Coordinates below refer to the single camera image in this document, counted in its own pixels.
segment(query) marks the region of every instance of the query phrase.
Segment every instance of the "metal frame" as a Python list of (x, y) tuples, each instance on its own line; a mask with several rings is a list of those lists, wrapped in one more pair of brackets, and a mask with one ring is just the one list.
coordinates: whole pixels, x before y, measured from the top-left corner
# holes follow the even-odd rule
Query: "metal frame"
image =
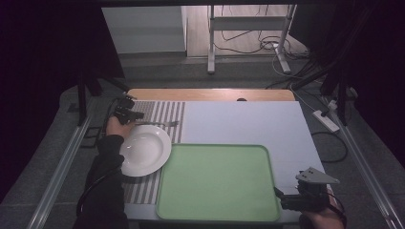
[(65, 181), (66, 175), (68, 175), (69, 169), (71, 168), (80, 142), (86, 133), (90, 121), (92, 120), (94, 114), (93, 109), (95, 108), (95, 106), (95, 102), (92, 98), (90, 98), (90, 102), (88, 105), (88, 115), (83, 120), (82, 125), (76, 127), (75, 132), (72, 135), (72, 138), (69, 141), (69, 144), (62, 155), (62, 158), (60, 158), (59, 164), (57, 165), (53, 173), (51, 181), (49, 182), (47, 189), (42, 195), (42, 198), (39, 201), (27, 228), (31, 229), (44, 227), (48, 215), (51, 212), (53, 204), (56, 200), (56, 197), (59, 194), (63, 182)]
[(381, 214), (383, 218), (386, 220), (388, 226), (391, 229), (404, 229), (404, 224), (399, 218), (393, 203), (391, 202), (384, 188), (378, 181), (372, 168), (370, 168), (370, 165), (367, 162), (366, 158), (363, 156), (363, 153), (361, 149), (358, 147), (357, 143), (355, 142), (355, 139), (352, 136), (349, 127), (345, 126), (340, 121), (339, 117), (335, 112), (331, 112), (331, 117), (333, 121), (337, 123), (337, 125), (341, 130), (341, 134), (346, 139), (346, 142), (348, 143), (348, 147), (352, 155), (352, 160), (356, 164), (361, 176), (366, 182), (366, 185), (369, 188), (369, 191), (372, 194), (374, 201), (377, 204), (379, 210), (381, 211)]
[(208, 73), (215, 72), (215, 31), (282, 31), (278, 45), (274, 45), (277, 58), (283, 69), (283, 73), (290, 74), (291, 69), (286, 61), (284, 53), (284, 43), (291, 25), (292, 15), (296, 5), (289, 5), (288, 14), (281, 16), (239, 16), (239, 17), (215, 17), (214, 6), (210, 6), (211, 14), (209, 17), (209, 48), (208, 48)]

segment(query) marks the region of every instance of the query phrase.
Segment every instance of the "tray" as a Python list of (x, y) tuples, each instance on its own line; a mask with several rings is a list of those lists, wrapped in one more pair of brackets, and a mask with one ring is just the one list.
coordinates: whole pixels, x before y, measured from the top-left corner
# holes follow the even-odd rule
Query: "tray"
[(173, 144), (157, 202), (162, 219), (274, 221), (268, 151), (260, 145)]

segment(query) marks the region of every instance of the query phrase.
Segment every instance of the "white table surface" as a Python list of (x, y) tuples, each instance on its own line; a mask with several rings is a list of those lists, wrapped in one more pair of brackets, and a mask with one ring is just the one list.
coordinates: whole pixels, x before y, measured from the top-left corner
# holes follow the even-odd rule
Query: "white table surface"
[[(258, 144), (267, 147), (275, 185), (297, 194), (299, 171), (324, 168), (297, 101), (185, 103), (181, 143)], [(125, 204), (128, 219), (160, 220), (151, 204)], [(297, 223), (299, 212), (282, 210), (275, 223)]]

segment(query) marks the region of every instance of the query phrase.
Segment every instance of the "black curtain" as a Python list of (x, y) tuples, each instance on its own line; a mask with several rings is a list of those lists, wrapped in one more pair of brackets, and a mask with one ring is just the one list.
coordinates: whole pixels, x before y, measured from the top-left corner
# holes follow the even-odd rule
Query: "black curtain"
[(96, 73), (123, 77), (123, 71), (101, 8), (2, 1), (0, 27), (3, 199), (78, 75), (99, 95)]
[(356, 109), (405, 167), (405, 1), (379, 1), (350, 55)]

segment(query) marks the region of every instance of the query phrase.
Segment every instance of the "plate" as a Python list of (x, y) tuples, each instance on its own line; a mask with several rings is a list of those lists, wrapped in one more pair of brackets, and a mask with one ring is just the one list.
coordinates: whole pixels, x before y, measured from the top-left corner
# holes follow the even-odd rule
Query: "plate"
[(167, 161), (171, 150), (172, 142), (163, 129), (150, 125), (137, 126), (119, 151), (125, 157), (122, 173), (129, 177), (152, 174)]

